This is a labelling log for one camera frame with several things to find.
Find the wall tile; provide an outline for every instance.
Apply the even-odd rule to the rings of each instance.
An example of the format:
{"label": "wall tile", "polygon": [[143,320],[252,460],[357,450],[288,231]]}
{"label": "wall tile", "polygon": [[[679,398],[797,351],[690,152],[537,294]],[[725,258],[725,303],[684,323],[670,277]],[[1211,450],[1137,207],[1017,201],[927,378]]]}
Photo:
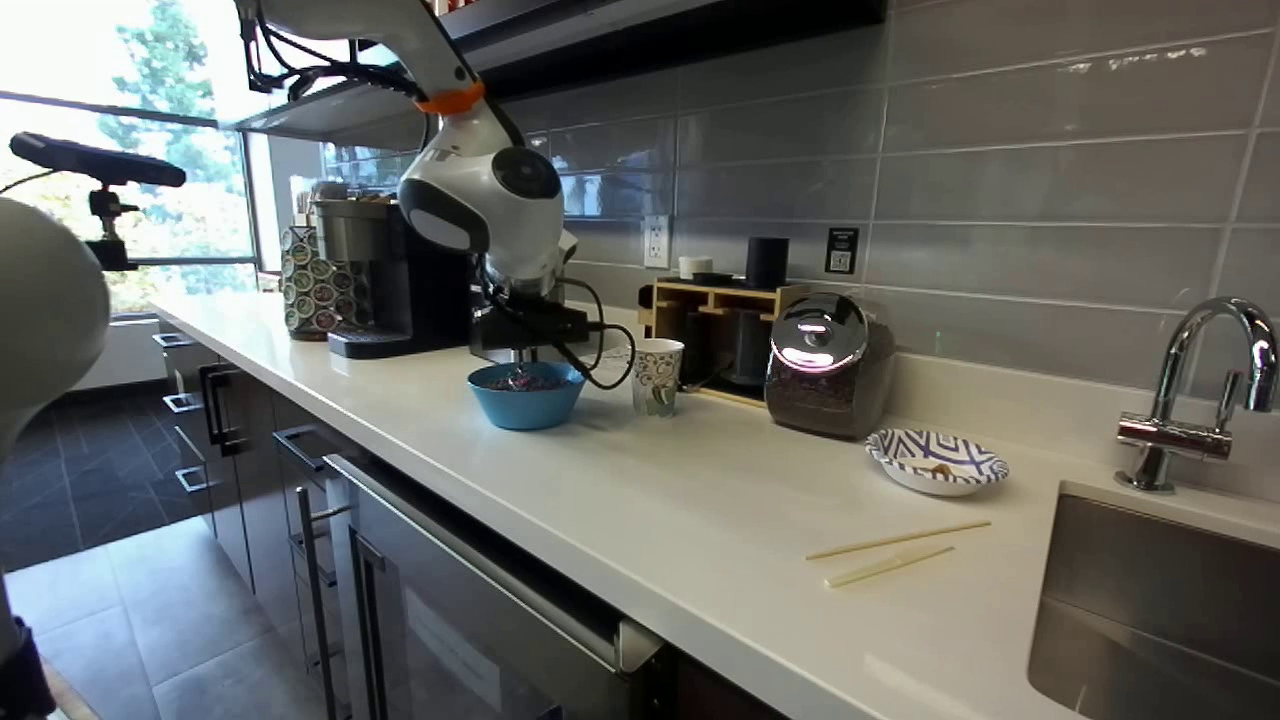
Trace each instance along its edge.
{"label": "wall tile", "polygon": [[750,266],[754,234],[784,234],[788,241],[788,277],[818,277],[827,246],[827,223],[806,219],[679,219],[674,257],[709,257],[722,273]]}
{"label": "wall tile", "polygon": [[1249,294],[1280,320],[1280,227],[1236,227],[1215,291]]}
{"label": "wall tile", "polygon": [[1208,291],[1215,246],[1215,227],[882,223],[866,253],[866,280],[1180,307]]}
{"label": "wall tile", "polygon": [[1280,219],[1280,131],[1256,134],[1236,219],[1239,223],[1275,223]]}
{"label": "wall tile", "polygon": [[1166,43],[887,90],[886,149],[1249,128],[1272,37]]}
{"label": "wall tile", "polygon": [[674,121],[573,123],[530,131],[559,168],[663,168],[674,163]]}
{"label": "wall tile", "polygon": [[802,43],[737,53],[674,71],[647,71],[570,90],[517,101],[523,128],[605,123],[634,114],[675,114],[690,107],[777,101],[886,78],[886,27],[834,33]]}
{"label": "wall tile", "polygon": [[559,171],[570,219],[640,219],[674,212],[670,171]]}
{"label": "wall tile", "polygon": [[1229,216],[1243,134],[887,156],[886,219],[1186,219]]}
{"label": "wall tile", "polygon": [[1152,389],[1166,314],[869,287],[898,344],[974,364]]}
{"label": "wall tile", "polygon": [[[1275,10],[1280,0],[892,0],[886,27],[510,111],[564,160],[573,277],[613,303],[674,273],[640,266],[640,216],[670,212],[674,258],[741,273],[750,234],[788,234],[797,285],[869,300],[913,351],[1152,389],[1201,294],[1280,303],[1280,86],[1239,201],[1254,227],[1233,231],[1211,277]],[[869,227],[859,277],[819,273],[827,223]],[[1211,395],[1236,360],[1229,332],[1196,346],[1192,392]]]}
{"label": "wall tile", "polygon": [[675,131],[675,160],[869,156],[878,139],[882,90],[818,90],[690,111]]}
{"label": "wall tile", "polygon": [[1272,27],[1275,0],[903,0],[887,78]]}
{"label": "wall tile", "polygon": [[873,184],[873,160],[679,168],[675,212],[756,219],[866,219],[873,212]]}
{"label": "wall tile", "polygon": [[1267,86],[1267,95],[1263,95],[1263,114],[1260,114],[1263,128],[1280,128],[1275,63],[1280,63],[1280,57],[1272,57],[1272,86]]}
{"label": "wall tile", "polygon": [[640,262],[646,258],[640,219],[635,223],[570,219],[570,231],[575,234],[575,262]]}

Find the stainless steel sink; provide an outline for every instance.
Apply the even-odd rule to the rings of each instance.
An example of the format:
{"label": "stainless steel sink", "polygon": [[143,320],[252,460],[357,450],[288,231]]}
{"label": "stainless steel sink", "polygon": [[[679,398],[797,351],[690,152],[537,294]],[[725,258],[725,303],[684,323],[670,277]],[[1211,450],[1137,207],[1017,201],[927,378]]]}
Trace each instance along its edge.
{"label": "stainless steel sink", "polygon": [[1079,716],[1275,720],[1280,552],[1062,495],[1027,681]]}

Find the chopsticks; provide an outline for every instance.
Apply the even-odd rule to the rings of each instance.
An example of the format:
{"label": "chopsticks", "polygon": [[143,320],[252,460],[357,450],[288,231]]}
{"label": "chopsticks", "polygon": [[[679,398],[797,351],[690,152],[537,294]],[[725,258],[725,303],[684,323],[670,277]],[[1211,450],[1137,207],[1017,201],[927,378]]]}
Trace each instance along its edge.
{"label": "chopsticks", "polygon": [[[970,522],[946,522],[946,527],[926,527],[926,531],[900,531],[900,534],[882,534],[882,541],[866,541],[866,543],[839,543],[839,549],[823,549],[823,552],[813,552],[809,558],[834,558],[834,557],[847,557],[847,552],[869,552],[869,549],[887,549],[887,543],[913,543],[913,541],[927,541],[927,534],[948,534],[948,531],[974,531],[974,527],[989,527],[992,519],[970,519]],[[866,564],[866,566],[851,566],[851,573],[835,573],[835,577],[823,577],[823,588],[846,588],[846,583],[857,583],[857,578],[869,578],[869,577],[886,577],[886,573],[898,573],[898,566],[909,566],[909,564],[922,564],[922,558],[932,558],[932,557],[946,557],[952,552],[955,543],[926,543],[926,549],[900,549],[878,564]]]}
{"label": "chopsticks", "polygon": [[898,566],[922,564],[927,557],[946,557],[946,552],[952,552],[952,543],[903,549],[903,552],[886,557],[882,564],[823,577],[823,583],[827,588],[857,583],[857,578],[886,577],[886,573],[898,573]]}
{"label": "chopsticks", "polygon": [[882,541],[866,541],[866,543],[839,543],[839,549],[823,549],[813,552],[809,558],[827,558],[827,557],[846,557],[846,552],[866,552],[866,549],[887,549],[887,543],[909,543],[909,541],[926,541],[926,534],[948,534],[948,531],[970,531],[970,527],[989,527],[992,519],[970,519],[970,522],[946,522],[946,527],[927,527],[927,531],[900,531],[900,534],[882,534]]}

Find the small bowl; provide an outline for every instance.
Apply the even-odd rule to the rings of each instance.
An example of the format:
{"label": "small bowl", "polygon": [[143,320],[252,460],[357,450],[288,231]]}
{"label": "small bowl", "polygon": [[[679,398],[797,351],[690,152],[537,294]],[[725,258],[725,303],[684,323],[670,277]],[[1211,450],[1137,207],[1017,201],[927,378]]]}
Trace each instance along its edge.
{"label": "small bowl", "polygon": [[869,457],[887,481],[926,495],[976,495],[1010,474],[1010,465],[986,445],[926,429],[882,429],[869,437]]}
{"label": "small bowl", "polygon": [[564,422],[586,392],[586,375],[564,364],[489,364],[469,382],[484,416],[510,431]]}

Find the cable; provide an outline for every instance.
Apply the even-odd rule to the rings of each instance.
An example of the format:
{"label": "cable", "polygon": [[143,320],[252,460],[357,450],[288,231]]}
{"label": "cable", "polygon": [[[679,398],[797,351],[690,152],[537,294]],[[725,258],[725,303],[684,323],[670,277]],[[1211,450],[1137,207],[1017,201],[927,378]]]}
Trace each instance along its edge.
{"label": "cable", "polygon": [[595,389],[605,389],[605,392],[613,392],[613,389],[619,389],[630,375],[634,375],[634,366],[635,366],[635,334],[625,329],[625,323],[593,323],[601,334],[613,329],[613,332],[619,332],[625,338],[630,338],[630,366],[617,375],[617,378],[601,378],[581,356],[573,356],[573,346],[564,346],[559,338],[553,338],[553,346],[575,366],[575,372],[586,372],[586,378],[589,382],[595,382]]}
{"label": "cable", "polygon": [[[399,95],[413,95],[413,101],[429,101],[429,90],[426,90],[419,83],[413,83],[413,78],[410,78],[404,71],[396,71],[396,68],[334,58],[334,57],[326,57],[326,53],[291,39],[288,33],[271,27],[271,24],[264,20],[264,10],[256,10],[252,24],[256,24],[264,46],[271,53],[271,58],[276,58],[286,71],[281,71],[281,75],[268,75],[268,71],[259,71],[259,68],[247,68],[247,71],[259,75],[259,78],[268,78],[271,86],[296,78],[291,95],[305,95],[318,75],[354,75],[354,78],[366,78],[366,83],[375,83],[375,86],[389,86],[389,90],[399,90]],[[296,46],[296,53],[305,53],[305,57],[318,57],[322,63],[305,63],[305,68],[288,63],[286,53],[276,46],[276,39],[288,43],[288,46]]]}
{"label": "cable", "polygon": [[14,190],[14,188],[36,184],[44,174],[52,174],[52,171],[44,168],[44,171],[19,174],[19,179],[5,184],[0,196]]}
{"label": "cable", "polygon": [[[586,280],[573,280],[573,277],[556,277],[556,287],[586,287],[589,294],[593,294],[593,303],[595,303],[595,323],[605,329],[605,303],[601,303],[601,291],[593,287],[593,285],[586,285]],[[605,334],[595,332],[595,360],[589,364],[589,366],[601,366],[601,360],[605,360]]]}

